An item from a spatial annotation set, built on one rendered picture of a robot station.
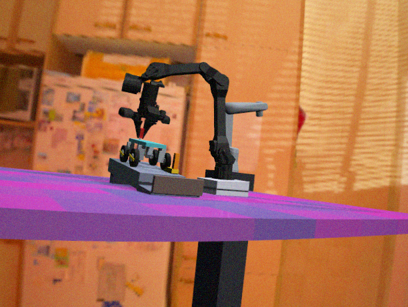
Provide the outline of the cyan wheeled trolley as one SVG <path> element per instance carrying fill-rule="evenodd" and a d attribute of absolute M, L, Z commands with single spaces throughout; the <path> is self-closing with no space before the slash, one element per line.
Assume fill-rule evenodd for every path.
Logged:
<path fill-rule="evenodd" d="M 137 143 L 137 149 L 134 148 L 135 143 Z M 157 147 L 158 151 L 154 147 Z M 157 162 L 160 162 L 160 168 L 164 170 L 166 167 L 170 168 L 171 165 L 171 155 L 166 153 L 166 147 L 166 145 L 152 141 L 129 138 L 127 145 L 122 145 L 119 150 L 119 159 L 120 162 L 126 162 L 129 157 L 129 165 L 137 167 L 139 160 L 144 161 L 145 156 L 148 158 L 150 166 L 155 166 Z"/>

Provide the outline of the yellow wheel chock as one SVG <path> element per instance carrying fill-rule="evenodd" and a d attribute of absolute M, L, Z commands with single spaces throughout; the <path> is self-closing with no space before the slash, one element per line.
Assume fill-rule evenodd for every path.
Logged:
<path fill-rule="evenodd" d="M 179 156 L 180 156 L 180 153 L 174 153 L 172 168 L 166 167 L 163 171 L 168 172 L 170 174 L 178 174 L 179 170 L 177 168 L 179 164 Z"/>

